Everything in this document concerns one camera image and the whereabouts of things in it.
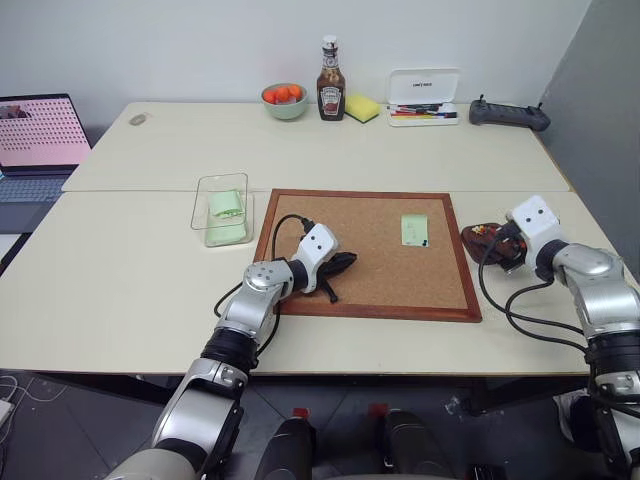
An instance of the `bowl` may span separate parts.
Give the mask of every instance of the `bowl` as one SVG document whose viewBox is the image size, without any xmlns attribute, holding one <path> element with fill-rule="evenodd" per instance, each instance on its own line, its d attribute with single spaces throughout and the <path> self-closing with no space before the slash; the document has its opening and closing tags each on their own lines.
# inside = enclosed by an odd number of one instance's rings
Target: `bowl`
<svg viewBox="0 0 640 480">
<path fill-rule="evenodd" d="M 286 85 L 291 85 L 291 83 L 275 83 L 273 85 L 269 85 L 267 88 L 262 90 L 262 93 L 260 93 L 260 99 L 262 100 L 264 107 L 267 109 L 267 112 L 280 120 L 292 120 L 296 117 L 299 117 L 309 106 L 309 104 L 307 103 L 309 94 L 307 93 L 307 89 L 302 85 L 299 85 L 300 89 L 302 90 L 302 98 L 296 103 L 290 103 L 288 105 L 274 105 L 273 103 L 265 102 L 263 97 L 264 92 Z"/>
</svg>

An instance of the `orange fruit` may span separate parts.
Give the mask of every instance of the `orange fruit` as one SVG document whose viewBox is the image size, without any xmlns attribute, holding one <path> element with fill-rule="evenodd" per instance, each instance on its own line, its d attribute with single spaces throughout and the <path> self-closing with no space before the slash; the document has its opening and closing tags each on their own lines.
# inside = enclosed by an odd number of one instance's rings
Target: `orange fruit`
<svg viewBox="0 0 640 480">
<path fill-rule="evenodd" d="M 296 97 L 296 100 L 300 100 L 302 98 L 302 89 L 300 88 L 299 85 L 296 85 L 295 83 L 292 85 L 289 85 L 289 93 Z"/>
<path fill-rule="evenodd" d="M 276 92 L 267 90 L 262 94 L 262 98 L 264 98 L 264 101 L 267 103 L 276 103 Z"/>
<path fill-rule="evenodd" d="M 279 102 L 286 102 L 291 97 L 291 93 L 289 93 L 289 89 L 287 87 L 278 87 L 276 89 L 276 99 Z"/>
</svg>

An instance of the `laptop screen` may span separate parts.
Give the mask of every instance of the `laptop screen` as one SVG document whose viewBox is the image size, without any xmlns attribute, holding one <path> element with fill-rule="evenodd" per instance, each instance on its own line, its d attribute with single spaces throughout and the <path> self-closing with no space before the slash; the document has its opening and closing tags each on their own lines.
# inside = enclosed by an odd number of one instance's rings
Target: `laptop screen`
<svg viewBox="0 0 640 480">
<path fill-rule="evenodd" d="M 3 173 L 71 171 L 90 150 L 68 95 L 0 97 Z"/>
</svg>

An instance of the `cork board with wooden frame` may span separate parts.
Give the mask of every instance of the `cork board with wooden frame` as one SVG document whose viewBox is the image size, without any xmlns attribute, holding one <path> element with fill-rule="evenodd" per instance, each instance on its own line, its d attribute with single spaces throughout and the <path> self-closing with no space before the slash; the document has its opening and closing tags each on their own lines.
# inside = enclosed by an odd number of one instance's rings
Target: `cork board with wooden frame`
<svg viewBox="0 0 640 480">
<path fill-rule="evenodd" d="M 274 189 L 254 261 L 270 260 L 273 228 L 290 213 L 327 225 L 340 242 L 338 251 L 358 259 L 329 279 L 338 302 L 320 290 L 298 293 L 282 304 L 283 314 L 482 320 L 448 193 Z M 408 214 L 427 215 L 429 246 L 402 244 L 401 219 Z M 303 234 L 296 219 L 284 222 L 276 256 L 291 258 Z"/>
</svg>

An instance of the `dark floor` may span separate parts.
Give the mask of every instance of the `dark floor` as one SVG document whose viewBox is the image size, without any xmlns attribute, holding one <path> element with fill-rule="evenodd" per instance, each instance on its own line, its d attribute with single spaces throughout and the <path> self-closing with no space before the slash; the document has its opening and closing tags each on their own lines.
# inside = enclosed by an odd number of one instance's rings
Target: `dark floor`
<svg viewBox="0 0 640 480">
<path fill-rule="evenodd" d="M 36 397 L 54 397 L 62 385 L 8 372 Z M 573 448 L 561 435 L 552 400 L 512 407 L 482 417 L 445 408 L 464 391 L 454 388 L 358 385 L 277 385 L 248 388 L 242 398 L 245 417 L 230 461 L 227 479 L 252 479 L 264 448 L 294 407 L 311 410 L 318 430 L 318 466 L 314 478 L 372 473 L 380 459 L 367 416 L 372 403 L 410 410 L 432 429 L 457 478 L 468 463 L 504 465 L 510 479 L 573 479 L 602 472 L 599 455 Z M 9 383 L 0 379 L 0 383 Z M 0 398 L 9 393 L 0 388 Z M 36 402 L 16 392 L 19 403 L 7 439 L 2 480 L 103 478 L 148 441 L 161 408 L 68 387 L 55 401 Z M 0 440 L 8 424 L 0 429 Z"/>
</svg>

